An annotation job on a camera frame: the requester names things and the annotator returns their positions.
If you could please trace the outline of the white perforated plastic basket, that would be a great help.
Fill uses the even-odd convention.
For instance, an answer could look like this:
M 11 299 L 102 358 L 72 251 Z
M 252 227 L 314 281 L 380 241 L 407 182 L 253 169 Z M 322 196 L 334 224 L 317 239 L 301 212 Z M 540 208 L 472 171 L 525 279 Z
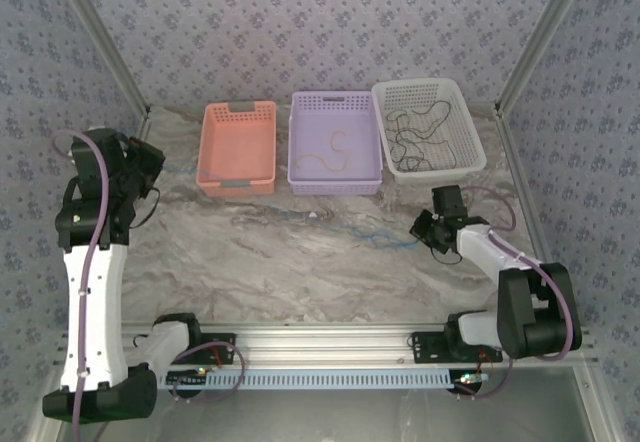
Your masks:
M 454 80 L 379 82 L 371 96 L 386 164 L 396 183 L 453 182 L 485 168 L 484 148 Z

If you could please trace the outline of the pink perforated plastic basket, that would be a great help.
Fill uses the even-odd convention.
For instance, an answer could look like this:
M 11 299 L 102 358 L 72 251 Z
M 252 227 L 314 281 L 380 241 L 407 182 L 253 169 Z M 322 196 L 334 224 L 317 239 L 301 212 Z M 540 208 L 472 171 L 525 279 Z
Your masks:
M 273 101 L 206 106 L 196 183 L 207 196 L 243 197 L 274 192 L 276 115 Z

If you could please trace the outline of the purple perforated plastic basket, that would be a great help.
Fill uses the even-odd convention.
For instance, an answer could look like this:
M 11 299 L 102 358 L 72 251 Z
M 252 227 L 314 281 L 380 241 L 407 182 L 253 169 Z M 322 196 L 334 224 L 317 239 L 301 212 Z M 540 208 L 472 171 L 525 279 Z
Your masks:
M 371 93 L 292 95 L 287 181 L 296 196 L 368 196 L 382 184 L 382 149 Z

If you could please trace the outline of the small black controller board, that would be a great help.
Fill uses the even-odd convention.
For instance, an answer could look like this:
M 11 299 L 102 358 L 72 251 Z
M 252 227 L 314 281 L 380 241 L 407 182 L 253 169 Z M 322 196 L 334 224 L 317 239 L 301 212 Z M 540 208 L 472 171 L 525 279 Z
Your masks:
M 465 393 L 478 392 L 490 376 L 484 372 L 452 370 L 450 372 L 453 388 Z
M 207 380 L 207 373 L 196 369 L 170 371 L 164 378 L 167 386 L 193 386 L 204 387 Z

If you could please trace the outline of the aluminium frame post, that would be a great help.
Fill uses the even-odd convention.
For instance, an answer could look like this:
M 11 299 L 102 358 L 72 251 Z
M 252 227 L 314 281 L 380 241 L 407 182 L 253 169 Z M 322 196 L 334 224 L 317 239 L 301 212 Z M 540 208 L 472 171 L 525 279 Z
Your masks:
M 92 0 L 68 0 L 89 33 L 94 46 L 114 76 L 119 88 L 141 121 L 146 119 L 148 106 L 137 83 L 118 51 Z
M 505 118 L 513 109 L 573 2 L 574 0 L 548 0 L 495 102 L 495 112 L 500 118 Z

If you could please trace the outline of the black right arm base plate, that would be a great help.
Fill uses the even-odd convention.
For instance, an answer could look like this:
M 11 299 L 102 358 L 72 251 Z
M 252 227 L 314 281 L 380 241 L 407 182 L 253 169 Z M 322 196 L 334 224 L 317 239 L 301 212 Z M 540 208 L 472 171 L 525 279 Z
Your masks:
M 502 352 L 489 346 L 468 345 L 444 332 L 414 332 L 409 337 L 416 364 L 502 362 Z

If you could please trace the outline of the aluminium front rail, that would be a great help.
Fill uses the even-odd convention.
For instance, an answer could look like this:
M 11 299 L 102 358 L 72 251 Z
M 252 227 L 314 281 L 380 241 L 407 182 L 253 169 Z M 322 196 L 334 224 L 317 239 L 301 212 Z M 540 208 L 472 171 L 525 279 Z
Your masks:
M 441 332 L 441 324 L 204 324 L 206 333 L 234 333 L 253 369 L 400 368 L 414 364 L 415 332 Z

